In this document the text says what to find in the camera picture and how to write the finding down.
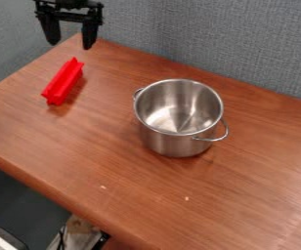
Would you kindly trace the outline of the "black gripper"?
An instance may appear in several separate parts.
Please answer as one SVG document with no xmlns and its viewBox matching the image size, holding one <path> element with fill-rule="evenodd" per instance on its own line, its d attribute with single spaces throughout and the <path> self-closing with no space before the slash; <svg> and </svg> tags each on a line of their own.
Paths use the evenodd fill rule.
<svg viewBox="0 0 301 250">
<path fill-rule="evenodd" d="M 97 0 L 33 0 L 36 13 L 42 15 L 42 29 L 52 45 L 61 41 L 60 21 L 82 22 L 84 48 L 96 43 L 98 25 L 104 23 L 104 4 Z"/>
</svg>

